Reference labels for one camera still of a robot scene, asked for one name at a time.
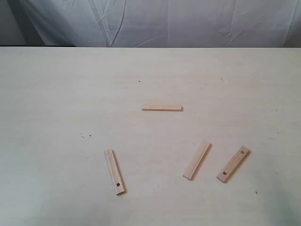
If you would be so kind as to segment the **white backdrop cloth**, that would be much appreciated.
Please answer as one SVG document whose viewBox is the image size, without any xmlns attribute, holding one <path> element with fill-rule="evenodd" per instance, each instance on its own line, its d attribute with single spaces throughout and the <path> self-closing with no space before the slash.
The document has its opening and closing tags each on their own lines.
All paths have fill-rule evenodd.
<svg viewBox="0 0 301 226">
<path fill-rule="evenodd" d="M 3 0 L 2 46 L 301 45 L 298 0 Z"/>
</svg>

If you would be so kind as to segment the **plain wooden stick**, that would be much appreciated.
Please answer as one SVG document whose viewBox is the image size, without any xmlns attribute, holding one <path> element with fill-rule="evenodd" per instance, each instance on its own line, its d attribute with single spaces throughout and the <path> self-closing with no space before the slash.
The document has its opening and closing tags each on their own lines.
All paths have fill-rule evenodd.
<svg viewBox="0 0 301 226">
<path fill-rule="evenodd" d="M 200 163 L 204 159 L 207 151 L 211 147 L 211 143 L 208 141 L 203 141 L 200 147 L 197 149 L 195 154 L 193 155 L 191 161 L 189 162 L 187 168 L 185 169 L 183 173 L 183 177 L 192 180 L 194 177 L 195 172 L 197 171 L 197 168 L 199 167 Z"/>
<path fill-rule="evenodd" d="M 180 105 L 142 105 L 142 110 L 181 112 L 183 111 L 183 107 Z"/>
</svg>

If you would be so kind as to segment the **wooden stick with hole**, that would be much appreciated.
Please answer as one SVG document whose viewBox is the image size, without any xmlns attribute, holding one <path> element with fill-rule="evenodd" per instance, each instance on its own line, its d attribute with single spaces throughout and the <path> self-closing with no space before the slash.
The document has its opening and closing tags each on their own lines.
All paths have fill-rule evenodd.
<svg viewBox="0 0 301 226">
<path fill-rule="evenodd" d="M 110 172 L 110 176 L 112 178 L 112 182 L 114 184 L 114 189 L 116 195 L 123 194 L 126 190 L 123 184 L 123 179 L 121 177 L 119 167 L 116 161 L 116 157 L 114 151 L 112 149 L 108 149 L 104 151 L 104 155 L 107 161 L 108 169 Z"/>
</svg>

